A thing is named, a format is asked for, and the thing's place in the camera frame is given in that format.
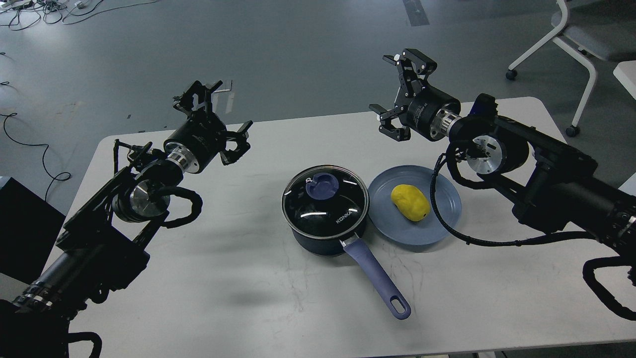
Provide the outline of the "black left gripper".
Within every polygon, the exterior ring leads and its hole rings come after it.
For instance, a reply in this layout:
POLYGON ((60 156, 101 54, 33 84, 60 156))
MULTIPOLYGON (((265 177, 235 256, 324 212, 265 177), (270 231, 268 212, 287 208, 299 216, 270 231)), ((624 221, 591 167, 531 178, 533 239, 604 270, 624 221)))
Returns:
POLYGON ((172 108, 189 117, 164 141, 163 148, 168 154, 179 152, 185 157, 186 164, 182 166, 185 172, 202 172, 217 154, 224 166, 232 165, 251 148, 248 130, 252 120, 243 123, 238 131, 227 131, 226 125, 213 113, 213 93, 223 84, 222 80, 212 85, 196 80, 182 95, 173 97, 172 108), (228 149, 228 142, 236 147, 228 149))

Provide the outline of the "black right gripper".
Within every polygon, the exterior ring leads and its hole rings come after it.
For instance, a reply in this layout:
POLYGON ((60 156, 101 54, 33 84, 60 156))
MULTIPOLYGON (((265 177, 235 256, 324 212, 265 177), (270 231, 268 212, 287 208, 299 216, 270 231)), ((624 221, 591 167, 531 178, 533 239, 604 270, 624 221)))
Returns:
POLYGON ((428 86, 428 76, 438 63, 415 48, 405 48, 399 54, 384 55, 383 60, 397 68, 399 89, 395 108, 385 109, 379 104, 369 104, 369 109, 379 116, 379 132, 395 141, 410 140, 413 130, 430 141, 439 141, 441 125, 434 124, 440 110, 458 115, 461 103, 442 90, 428 86), (406 113, 404 125, 395 127, 393 120, 406 113))

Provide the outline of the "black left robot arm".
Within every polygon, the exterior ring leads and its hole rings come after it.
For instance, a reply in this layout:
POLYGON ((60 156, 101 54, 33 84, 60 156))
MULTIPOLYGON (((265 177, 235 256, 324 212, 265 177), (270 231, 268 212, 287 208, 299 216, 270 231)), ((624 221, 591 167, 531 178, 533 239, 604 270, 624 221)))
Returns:
POLYGON ((70 345, 89 342, 89 356, 101 355, 95 332, 70 332, 87 302, 104 303, 147 268, 146 247, 159 229, 186 226, 202 213, 201 196, 180 186, 186 173, 201 173, 216 156, 236 163, 250 149, 252 121, 230 131, 214 112, 213 94, 223 85, 195 81, 173 98, 186 122, 162 149, 114 142, 129 150, 129 163, 62 227, 55 245, 61 256, 11 301, 1 301, 3 358, 68 358, 70 345))

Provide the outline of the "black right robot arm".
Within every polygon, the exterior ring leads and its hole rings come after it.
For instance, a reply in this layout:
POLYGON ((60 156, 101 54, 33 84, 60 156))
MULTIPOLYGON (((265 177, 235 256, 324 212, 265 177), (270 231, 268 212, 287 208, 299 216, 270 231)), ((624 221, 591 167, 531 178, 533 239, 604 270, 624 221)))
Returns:
POLYGON ((470 245, 510 247, 591 239, 615 252, 582 267, 582 278, 614 314, 634 320, 595 276, 595 270, 627 267, 635 282, 636 239, 634 195, 599 179, 597 161, 538 129, 500 115, 496 99, 480 93, 467 115, 458 99, 434 88, 428 77, 437 63, 415 48, 405 48, 384 61, 396 67, 399 89, 395 104, 385 109, 371 104, 379 116, 379 131, 396 141, 416 132, 429 141, 447 138, 448 147, 437 159, 429 187, 432 211, 449 233, 470 245), (435 198, 438 175, 445 166, 452 179, 475 190, 493 189, 512 202, 512 213, 541 236, 511 242, 491 242, 460 233, 439 213, 435 198))

